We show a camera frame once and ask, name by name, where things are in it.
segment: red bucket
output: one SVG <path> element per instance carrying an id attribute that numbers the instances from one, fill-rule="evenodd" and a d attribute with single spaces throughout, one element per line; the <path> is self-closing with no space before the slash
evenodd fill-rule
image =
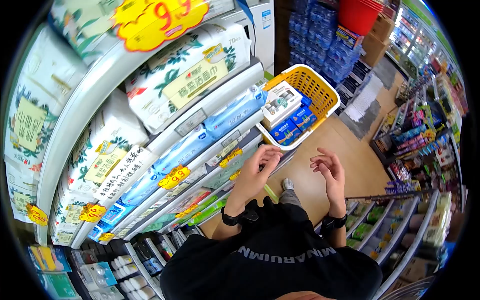
<path id="1" fill-rule="evenodd" d="M 341 0 L 338 21 L 346 29 L 366 36 L 383 8 L 373 0 Z"/>

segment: gray pants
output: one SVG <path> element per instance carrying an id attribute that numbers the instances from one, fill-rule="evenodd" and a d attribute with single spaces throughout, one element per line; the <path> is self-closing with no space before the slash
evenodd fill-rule
<path id="1" fill-rule="evenodd" d="M 297 194 L 295 194 L 293 190 L 284 191 L 280 196 L 280 199 L 278 199 L 278 202 L 282 204 L 293 204 L 303 209 L 303 207 L 301 206 L 300 200 L 297 197 Z"/>

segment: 9.9 price label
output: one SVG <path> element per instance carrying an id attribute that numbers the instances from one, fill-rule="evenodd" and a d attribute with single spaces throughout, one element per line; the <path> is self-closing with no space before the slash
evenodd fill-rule
<path id="1" fill-rule="evenodd" d="M 79 219 L 85 222 L 98 222 L 107 212 L 107 208 L 98 204 L 87 204 Z"/>
<path id="2" fill-rule="evenodd" d="M 204 0 L 125 0 L 112 19 L 129 51 L 151 51 L 198 26 L 208 13 Z"/>
<path id="3" fill-rule="evenodd" d="M 48 225 L 48 217 L 43 210 L 31 204 L 27 204 L 26 208 L 28 218 L 32 220 L 32 222 L 39 224 L 40 226 Z"/>
<path id="4" fill-rule="evenodd" d="M 173 189 L 185 178 L 187 178 L 190 175 L 190 172 L 191 171 L 187 167 L 179 165 L 178 167 L 173 169 L 170 174 L 168 174 L 165 178 L 160 180 L 158 186 L 166 190 Z"/>

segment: sneaker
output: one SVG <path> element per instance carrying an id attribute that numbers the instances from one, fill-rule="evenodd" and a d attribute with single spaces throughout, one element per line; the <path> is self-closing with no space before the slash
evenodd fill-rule
<path id="1" fill-rule="evenodd" d="M 283 179 L 282 186 L 284 191 L 293 190 L 293 182 L 288 178 Z"/>

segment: black watch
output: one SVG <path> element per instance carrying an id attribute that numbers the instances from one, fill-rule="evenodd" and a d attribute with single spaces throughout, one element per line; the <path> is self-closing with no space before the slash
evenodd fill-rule
<path id="1" fill-rule="evenodd" d="M 258 215 L 255 211 L 245 210 L 238 216 L 229 216 L 223 212 L 224 210 L 225 207 L 222 207 L 222 221 L 225 225 L 228 226 L 235 226 L 237 224 L 241 225 L 244 220 L 247 220 L 248 222 L 255 222 L 256 220 L 258 220 Z"/>
<path id="2" fill-rule="evenodd" d="M 348 215 L 345 214 L 343 218 L 334 218 L 332 216 L 326 216 L 322 220 L 322 227 L 320 228 L 320 235 L 328 236 L 335 228 L 342 228 L 347 222 Z"/>

